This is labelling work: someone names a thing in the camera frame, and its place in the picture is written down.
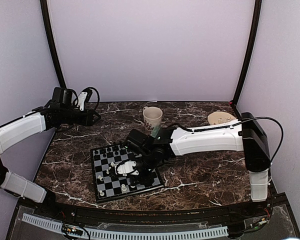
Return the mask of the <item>black grey chessboard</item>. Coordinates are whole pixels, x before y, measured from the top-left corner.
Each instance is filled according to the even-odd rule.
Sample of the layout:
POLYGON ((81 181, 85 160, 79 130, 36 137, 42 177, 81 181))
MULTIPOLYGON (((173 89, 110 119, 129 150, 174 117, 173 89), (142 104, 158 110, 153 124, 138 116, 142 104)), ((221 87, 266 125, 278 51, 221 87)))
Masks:
POLYGON ((157 169, 154 169, 149 176, 151 183, 139 183, 135 188, 131 188, 131 182, 128 176, 118 178, 110 177, 109 172, 114 169, 111 163, 117 165, 127 160, 134 161, 139 158, 136 154, 121 147, 120 144, 93 148, 90 150, 90 156, 95 198, 98 204, 122 199, 127 196, 146 193, 164 187, 164 181, 157 169), (98 176, 102 176, 104 181, 97 179, 98 176), (127 185, 128 189, 126 192, 122 192, 122 184, 127 185), (104 192, 104 196, 100 196, 100 190, 104 192))

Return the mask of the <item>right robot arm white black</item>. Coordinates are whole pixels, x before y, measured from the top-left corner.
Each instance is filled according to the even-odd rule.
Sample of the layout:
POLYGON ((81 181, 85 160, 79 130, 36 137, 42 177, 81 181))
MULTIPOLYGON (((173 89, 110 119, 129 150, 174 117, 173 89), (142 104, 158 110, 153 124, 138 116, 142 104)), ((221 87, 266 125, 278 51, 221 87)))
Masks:
POLYGON ((216 125, 186 128, 173 123, 161 128, 155 137, 133 129, 124 145, 131 152, 141 155, 136 164, 138 181, 145 180, 160 162, 172 157, 212 151, 243 152, 251 194, 251 201, 245 205, 245 213, 256 217, 265 208, 264 201, 268 198, 270 169, 274 160, 270 154, 267 134, 259 120, 278 123, 272 117, 254 117, 244 112, 240 119, 216 125))

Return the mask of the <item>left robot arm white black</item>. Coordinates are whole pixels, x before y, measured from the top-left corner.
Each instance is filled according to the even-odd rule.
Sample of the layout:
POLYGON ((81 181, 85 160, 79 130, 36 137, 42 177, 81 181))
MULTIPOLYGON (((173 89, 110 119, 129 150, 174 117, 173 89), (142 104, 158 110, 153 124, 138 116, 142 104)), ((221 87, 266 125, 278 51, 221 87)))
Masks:
POLYGON ((57 218, 60 206, 54 193, 33 182, 40 157, 61 125, 93 126, 101 116, 93 109, 39 107, 0 126, 0 190, 41 204, 50 218, 57 218))

